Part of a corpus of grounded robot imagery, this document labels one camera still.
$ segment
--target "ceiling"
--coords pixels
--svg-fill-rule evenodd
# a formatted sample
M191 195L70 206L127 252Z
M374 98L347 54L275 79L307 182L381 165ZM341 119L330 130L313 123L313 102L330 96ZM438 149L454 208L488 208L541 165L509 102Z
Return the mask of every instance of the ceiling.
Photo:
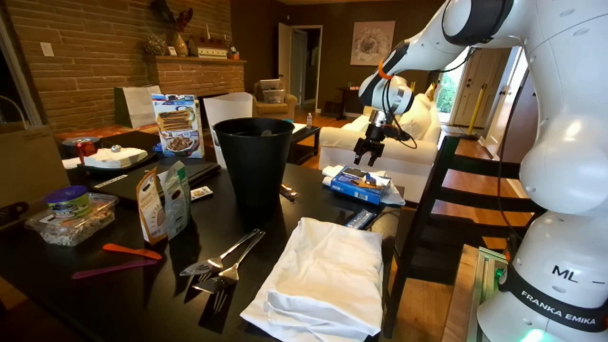
M353 1L391 1L391 0L277 0L284 5L353 3Z

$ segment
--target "snack bag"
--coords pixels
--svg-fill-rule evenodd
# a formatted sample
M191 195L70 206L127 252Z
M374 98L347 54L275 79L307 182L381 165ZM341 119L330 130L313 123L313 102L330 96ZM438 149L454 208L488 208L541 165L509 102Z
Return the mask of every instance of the snack bag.
M165 155L203 157L203 128L195 94L151 94L161 151Z
M182 161L174 161L167 170L157 174L165 195L165 231L172 239L188 225L189 218L189 184Z
M155 168L148 170L136 184L136 206L140 231L153 244L167 237L165 210L157 195Z

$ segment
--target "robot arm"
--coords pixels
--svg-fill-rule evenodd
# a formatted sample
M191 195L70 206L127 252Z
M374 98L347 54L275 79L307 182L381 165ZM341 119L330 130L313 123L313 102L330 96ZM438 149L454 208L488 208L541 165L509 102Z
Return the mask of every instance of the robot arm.
M421 32L395 45L359 87L362 104L374 106L378 111L370 117L364 138L355 144L355 163L370 151L368 165L372 165L381 155L385 136L406 138L400 130L391 132L395 115L406 111L412 102L410 87L397 73L402 70L438 70L454 60L465 45L488 41L505 18L509 3L499 0L446 1Z
M463 45L524 47L539 128L520 182L547 212L530 223L503 288L476 309L490 339L608 339L606 35L604 0L446 0L360 83L378 115L355 153L374 146L374 159L412 96L398 71L442 68Z

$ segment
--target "folded towel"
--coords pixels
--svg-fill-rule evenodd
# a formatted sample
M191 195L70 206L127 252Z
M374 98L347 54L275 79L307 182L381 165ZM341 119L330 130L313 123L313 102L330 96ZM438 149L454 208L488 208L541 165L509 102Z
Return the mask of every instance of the folded towel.
M241 317L279 339L364 339L381 322L379 235L300 218Z

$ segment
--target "plastic container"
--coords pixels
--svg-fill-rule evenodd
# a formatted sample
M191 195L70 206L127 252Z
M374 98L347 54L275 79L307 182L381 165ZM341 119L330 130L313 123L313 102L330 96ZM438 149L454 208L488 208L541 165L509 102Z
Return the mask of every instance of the plastic container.
M66 185L45 197L56 216L85 216L91 208L89 189L85 185Z
M115 195L89 193L89 212L83 216L62 216L53 208L45 208L26 220L26 225L34 227L43 241L51 244L74 246L94 231L113 222Z

